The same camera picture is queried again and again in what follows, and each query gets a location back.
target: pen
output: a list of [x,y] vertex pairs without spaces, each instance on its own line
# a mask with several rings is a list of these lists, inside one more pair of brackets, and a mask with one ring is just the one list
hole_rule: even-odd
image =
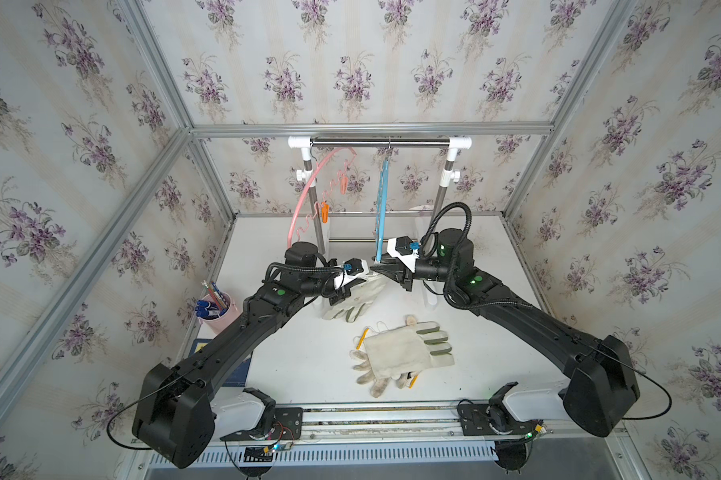
[[221,301],[221,303],[219,304],[219,306],[221,307],[221,310],[226,310],[227,303],[224,302],[224,295],[221,294],[221,291],[218,289],[215,282],[212,282],[212,287],[216,291],[217,295],[219,296],[219,300]]

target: mounting plate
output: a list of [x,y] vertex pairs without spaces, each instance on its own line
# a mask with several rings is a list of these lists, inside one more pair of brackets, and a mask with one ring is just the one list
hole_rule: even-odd
[[[288,427],[291,432],[294,433],[293,440],[298,440],[302,435],[302,415],[304,410],[298,407],[275,407],[275,419],[273,425],[277,422],[283,424],[284,427]],[[279,435],[278,428],[275,428],[275,432]],[[245,442],[250,440],[258,440],[259,438],[253,438],[250,435],[250,430],[243,430],[242,432],[231,433],[221,438],[222,442]],[[291,440],[288,435],[288,431],[283,434],[283,440]]]

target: black cable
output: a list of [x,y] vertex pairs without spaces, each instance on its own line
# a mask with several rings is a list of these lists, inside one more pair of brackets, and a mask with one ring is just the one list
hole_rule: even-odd
[[240,472],[240,475],[243,475],[246,478],[259,478],[259,480],[261,480],[261,475],[247,475],[243,470],[240,470],[240,467],[238,467],[238,464],[235,463],[235,460],[232,458],[230,448],[227,446],[227,440],[224,440],[224,449],[227,450],[227,456],[228,458],[230,458],[230,462],[232,462],[232,465],[235,467],[235,469]]
[[128,410],[129,408],[133,407],[134,405],[136,405],[137,403],[141,402],[141,401],[144,400],[145,398],[149,398],[149,397],[155,395],[156,393],[159,393],[161,390],[167,389],[168,387],[172,386],[174,383],[178,382],[179,380],[183,379],[185,376],[189,375],[190,372],[192,372],[192,371],[195,370],[196,368],[197,368],[196,366],[192,367],[190,370],[187,370],[183,375],[177,377],[176,379],[171,380],[169,383],[166,383],[166,384],[163,385],[161,388],[155,390],[154,392],[148,393],[147,395],[143,396],[142,398],[139,398],[138,400],[135,400],[134,402],[131,402],[131,403],[129,403],[128,405],[126,405],[125,407],[123,407],[123,408],[121,408],[120,410],[118,410],[118,411],[116,412],[116,414],[113,415],[112,417],[110,417],[110,419],[107,421],[107,425],[106,425],[106,427],[105,427],[105,431],[106,431],[106,433],[107,433],[107,437],[109,437],[110,440],[112,440],[112,443],[115,443],[117,446],[122,447],[122,448],[126,448],[126,449],[128,449],[128,450],[152,450],[152,447],[131,447],[131,446],[124,445],[124,444],[120,443],[118,440],[115,440],[115,438],[112,436],[112,433],[110,432],[110,428],[112,427],[112,422],[113,422],[120,414],[122,414],[123,412],[125,412],[125,411]]
[[442,293],[437,293],[437,292],[435,292],[435,291],[432,289],[432,287],[430,287],[429,285],[427,285],[427,283],[426,283],[424,280],[422,280],[422,283],[424,284],[424,288],[426,288],[427,290],[429,290],[429,292],[432,293],[433,295],[441,295],[441,296],[442,296]]

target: pink pen holder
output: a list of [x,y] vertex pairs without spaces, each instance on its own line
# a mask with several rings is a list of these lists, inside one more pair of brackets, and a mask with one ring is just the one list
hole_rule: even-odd
[[[224,302],[228,304],[227,312],[224,312],[223,315],[220,315],[217,318],[211,320],[204,320],[201,317],[198,317],[199,322],[205,322],[206,324],[208,324],[208,326],[211,327],[212,331],[217,335],[222,330],[226,329],[232,322],[235,321],[235,319],[240,316],[240,309],[237,305],[235,305],[235,302],[232,302],[230,300],[230,296],[224,292],[222,292],[221,294],[224,297]],[[216,303],[216,300],[211,295],[204,296],[202,300]]]

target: floral wallpaper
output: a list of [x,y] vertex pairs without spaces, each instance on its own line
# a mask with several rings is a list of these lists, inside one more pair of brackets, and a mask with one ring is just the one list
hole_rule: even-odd
[[[173,135],[147,70],[116,2],[0,2],[0,369]],[[115,476],[103,426],[176,357],[224,229],[180,158],[0,427],[0,478]]]
[[[634,19],[625,62],[667,26],[664,4]],[[143,5],[194,123],[269,124],[551,119],[611,1]],[[88,78],[94,94],[106,75]]]
[[511,219],[542,293],[672,394],[626,422],[651,476],[721,480],[721,2],[640,0],[545,162]]
[[[237,212],[289,214],[296,207],[304,182],[296,170],[303,169],[300,152],[288,148],[285,138],[214,138],[205,140],[216,162],[228,197]],[[472,137],[472,148],[459,153],[455,169],[461,178],[451,182],[445,200],[460,200],[473,210],[505,209],[521,172],[531,158],[538,136],[498,135]],[[315,148],[318,160],[332,149]],[[389,210],[408,210],[432,204],[447,149],[358,148],[346,171],[346,193],[341,194],[338,171],[351,158],[337,154],[318,174],[318,201],[335,212],[375,210],[379,170],[389,155]]]

